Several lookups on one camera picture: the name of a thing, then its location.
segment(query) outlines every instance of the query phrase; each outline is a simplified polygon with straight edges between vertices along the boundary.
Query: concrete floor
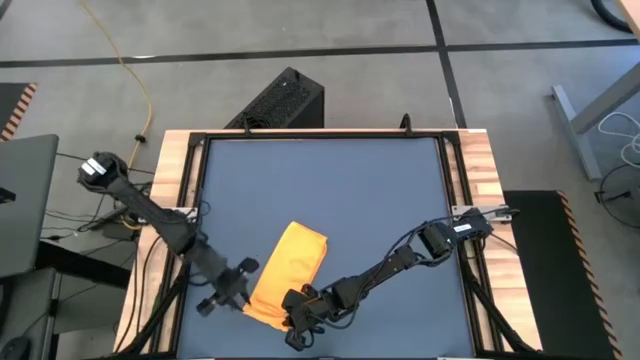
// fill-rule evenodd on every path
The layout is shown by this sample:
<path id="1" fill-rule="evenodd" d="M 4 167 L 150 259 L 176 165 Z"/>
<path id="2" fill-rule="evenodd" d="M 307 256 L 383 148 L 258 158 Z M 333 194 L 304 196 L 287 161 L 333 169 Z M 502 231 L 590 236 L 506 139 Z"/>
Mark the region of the concrete floor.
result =
<path id="1" fill-rule="evenodd" d="M 125 56 L 179 55 L 306 48 L 434 45 L 421 0 L 126 0 L 89 1 Z M 447 44 L 630 39 L 604 25 L 583 0 L 436 0 Z M 102 34 L 77 0 L 13 1 L 0 20 L 0 62 L 111 57 Z M 505 190 L 564 190 L 626 358 L 640 358 L 640 234 L 607 216 L 595 202 L 550 99 L 565 87 L 577 109 L 640 60 L 637 46 L 458 52 L 450 55 L 469 127 L 487 128 Z M 403 113 L 415 126 L 456 126 L 438 53 L 324 56 L 133 66 L 151 93 L 156 116 L 136 167 L 153 171 L 162 135 L 172 128 L 223 127 L 286 66 L 323 84 L 327 127 L 397 127 Z M 59 151 L 95 150 L 128 157 L 146 105 L 116 65 L 2 68 L 1 82 L 37 82 L 39 89 L 17 137 L 60 136 Z M 640 117 L 640 98 L 621 110 Z M 614 124 L 635 131 L 620 122 Z M 592 132 L 603 170 L 619 163 L 623 143 Z M 49 208 L 86 214 L 98 197 L 75 184 L 78 162 L 58 158 Z M 136 175 L 140 180 L 149 175 Z M 633 171 L 614 181 L 637 179 Z M 48 226 L 68 225 L 51 221 Z M 108 243 L 96 234 L 68 238 L 85 250 Z M 122 244 L 100 256 L 120 263 Z M 86 284 L 65 283 L 72 293 Z M 110 351 L 122 291 L 97 288 L 67 307 L 69 327 L 81 323 L 92 299 L 108 299 L 105 325 L 65 334 L 58 358 Z"/>

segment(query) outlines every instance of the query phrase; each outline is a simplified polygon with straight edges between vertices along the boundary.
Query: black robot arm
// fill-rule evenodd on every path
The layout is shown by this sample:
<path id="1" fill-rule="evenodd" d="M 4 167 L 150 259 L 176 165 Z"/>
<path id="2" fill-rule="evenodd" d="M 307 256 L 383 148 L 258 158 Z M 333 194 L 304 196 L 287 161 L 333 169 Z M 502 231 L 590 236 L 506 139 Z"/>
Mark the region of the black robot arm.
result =
<path id="1" fill-rule="evenodd" d="M 78 169 L 78 182 L 91 192 L 112 196 L 125 204 L 132 213 L 154 227 L 172 253 L 198 267 L 215 290 L 210 298 L 198 305 L 203 316 L 215 305 L 241 310 L 237 295 L 245 302 L 249 301 L 244 274 L 257 270 L 257 261 L 246 258 L 236 268 L 229 268 L 227 259 L 207 244 L 207 236 L 198 231 L 197 225 L 185 214 L 161 208 L 129 182 L 127 166 L 118 156 L 108 152 L 95 153 Z"/>
<path id="2" fill-rule="evenodd" d="M 311 346 L 306 341 L 305 333 L 311 336 L 322 334 L 324 329 L 321 325 L 336 329 L 348 327 L 360 301 L 376 286 L 416 265 L 437 266 L 451 256 L 458 244 L 486 238 L 492 232 L 493 228 L 484 215 L 477 208 L 472 208 L 451 226 L 434 221 L 416 227 L 407 234 L 407 241 L 403 245 L 360 275 L 342 278 L 321 290 L 311 285 L 305 285 L 302 291 L 289 290 L 282 302 L 287 312 L 284 325 L 289 327 L 285 342 L 302 351 Z M 430 258 L 411 248 L 411 240 L 415 235 L 427 248 Z M 352 318 L 346 325 L 335 324 L 349 315 Z"/>

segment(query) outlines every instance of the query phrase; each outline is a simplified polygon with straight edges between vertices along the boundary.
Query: black box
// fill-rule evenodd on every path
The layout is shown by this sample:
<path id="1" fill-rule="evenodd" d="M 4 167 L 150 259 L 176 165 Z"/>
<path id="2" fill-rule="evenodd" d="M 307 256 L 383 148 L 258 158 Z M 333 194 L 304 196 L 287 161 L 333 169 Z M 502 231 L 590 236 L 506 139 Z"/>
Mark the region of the black box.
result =
<path id="1" fill-rule="evenodd" d="M 286 68 L 225 129 L 324 128 L 324 87 Z"/>
<path id="2" fill-rule="evenodd" d="M 10 203 L 16 201 L 16 194 L 11 191 L 0 187 L 0 204 Z"/>

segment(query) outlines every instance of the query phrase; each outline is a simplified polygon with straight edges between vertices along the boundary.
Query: yellow cloth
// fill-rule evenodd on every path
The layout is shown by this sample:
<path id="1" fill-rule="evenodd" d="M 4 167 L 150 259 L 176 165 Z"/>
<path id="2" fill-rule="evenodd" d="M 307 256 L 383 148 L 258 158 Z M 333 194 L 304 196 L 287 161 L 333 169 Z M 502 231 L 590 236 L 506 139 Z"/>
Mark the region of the yellow cloth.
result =
<path id="1" fill-rule="evenodd" d="M 326 236 L 295 221 L 289 224 L 253 289 L 251 305 L 245 305 L 243 312 L 287 331 L 282 325 L 286 316 L 282 300 L 290 289 L 300 291 L 304 284 L 311 284 L 326 253 Z"/>

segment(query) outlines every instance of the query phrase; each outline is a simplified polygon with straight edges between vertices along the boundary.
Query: yellow cable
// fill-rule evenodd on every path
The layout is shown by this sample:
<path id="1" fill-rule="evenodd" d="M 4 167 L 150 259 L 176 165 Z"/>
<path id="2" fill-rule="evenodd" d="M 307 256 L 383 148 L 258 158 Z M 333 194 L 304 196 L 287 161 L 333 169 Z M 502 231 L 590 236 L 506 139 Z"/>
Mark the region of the yellow cable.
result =
<path id="1" fill-rule="evenodd" d="M 111 35 L 109 35 L 109 32 L 107 31 L 107 29 L 105 29 L 104 25 L 102 25 L 102 22 L 100 22 L 100 20 L 98 20 L 98 17 L 93 13 L 93 11 L 91 11 L 91 9 L 89 8 L 89 5 L 87 4 L 87 1 L 80 0 L 80 3 L 82 4 L 82 7 L 84 8 L 84 10 L 89 14 L 89 16 L 91 16 L 91 18 L 93 19 L 93 22 L 95 22 L 96 25 L 98 25 L 98 27 L 100 28 L 100 30 L 102 30 L 104 37 L 107 38 L 107 41 L 109 41 L 109 44 L 111 44 L 113 51 L 116 53 L 116 57 L 118 58 L 118 62 L 120 63 L 120 65 L 122 65 L 122 67 L 127 69 L 127 71 L 133 76 L 133 78 L 136 79 L 136 81 L 138 82 L 138 85 L 140 85 L 140 89 L 142 89 L 142 92 L 144 93 L 144 97 L 147 100 L 147 122 L 144 124 L 144 127 L 142 128 L 140 135 L 145 136 L 145 134 L 147 133 L 147 130 L 149 130 L 149 126 L 151 125 L 151 118 L 153 116 L 153 107 L 151 106 L 151 97 L 149 96 L 149 92 L 147 91 L 147 88 L 144 87 L 144 84 L 142 83 L 142 80 L 140 80 L 138 75 L 136 75 L 136 73 L 127 64 L 125 64 L 124 61 L 122 61 L 122 56 L 120 56 L 120 51 L 118 50 L 118 47 L 113 42 L 113 39 L 111 38 Z M 136 145 L 133 147 L 133 152 L 131 153 L 131 157 L 129 158 L 129 163 L 128 163 L 129 168 L 133 166 L 133 161 L 136 158 L 139 146 L 140 146 L 140 140 L 136 139 Z"/>
<path id="2" fill-rule="evenodd" d="M 124 220 L 124 215 L 121 215 L 121 216 L 120 216 L 120 220 L 122 221 L 122 225 L 124 225 L 124 226 L 125 226 L 127 229 L 129 229 L 129 230 L 136 231 L 136 230 L 140 230 L 140 229 L 142 229 L 142 225 L 131 225 L 131 224 L 129 224 L 128 222 L 126 222 L 126 221 Z"/>

